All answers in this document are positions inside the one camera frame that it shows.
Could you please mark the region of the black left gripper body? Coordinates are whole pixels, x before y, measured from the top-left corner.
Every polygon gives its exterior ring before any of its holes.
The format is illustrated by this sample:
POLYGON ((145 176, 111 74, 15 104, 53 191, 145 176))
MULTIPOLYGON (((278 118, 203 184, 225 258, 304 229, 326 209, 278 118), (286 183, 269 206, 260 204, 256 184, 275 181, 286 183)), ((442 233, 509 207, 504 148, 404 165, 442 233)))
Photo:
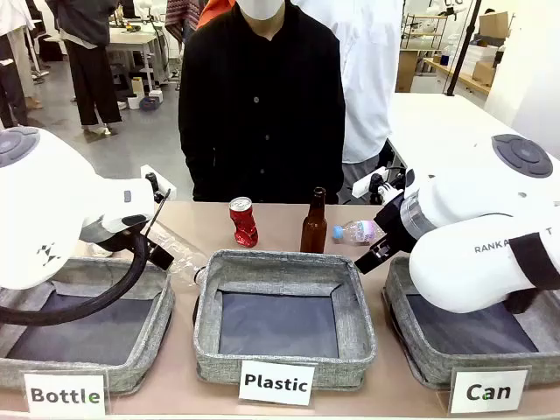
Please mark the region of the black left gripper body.
POLYGON ((149 239, 146 235, 134 233, 130 237, 130 249, 133 253, 133 263, 145 265, 151 263, 161 270, 168 270, 174 257, 160 245, 149 239))

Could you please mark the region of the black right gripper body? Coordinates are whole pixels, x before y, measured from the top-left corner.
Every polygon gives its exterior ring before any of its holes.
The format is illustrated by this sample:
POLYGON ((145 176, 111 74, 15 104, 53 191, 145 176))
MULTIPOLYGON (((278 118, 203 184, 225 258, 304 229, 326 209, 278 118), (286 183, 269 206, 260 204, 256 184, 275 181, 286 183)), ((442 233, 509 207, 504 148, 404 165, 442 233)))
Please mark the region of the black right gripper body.
POLYGON ((421 211, 417 195, 404 196, 399 192, 374 217, 384 236, 375 242, 376 254, 409 254, 421 236, 421 211))

